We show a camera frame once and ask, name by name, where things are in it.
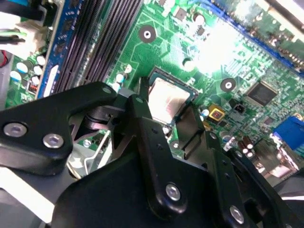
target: black connector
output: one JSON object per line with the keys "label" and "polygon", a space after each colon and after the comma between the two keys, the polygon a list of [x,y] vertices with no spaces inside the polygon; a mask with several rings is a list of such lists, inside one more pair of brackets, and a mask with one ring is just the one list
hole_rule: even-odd
{"label": "black connector", "polygon": [[235,99],[231,99],[229,101],[229,105],[232,109],[236,110],[240,114],[243,114],[246,111],[246,108],[243,106],[243,103]]}

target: power connector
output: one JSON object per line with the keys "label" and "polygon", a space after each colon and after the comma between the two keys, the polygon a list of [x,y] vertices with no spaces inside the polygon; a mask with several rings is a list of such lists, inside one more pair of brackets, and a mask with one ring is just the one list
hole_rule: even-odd
{"label": "power connector", "polygon": [[6,50],[15,56],[22,59],[27,59],[46,44],[48,28],[37,25],[32,20],[27,20],[16,24],[16,29],[26,36],[20,36],[25,42],[20,42],[17,45],[0,45],[0,49]]}

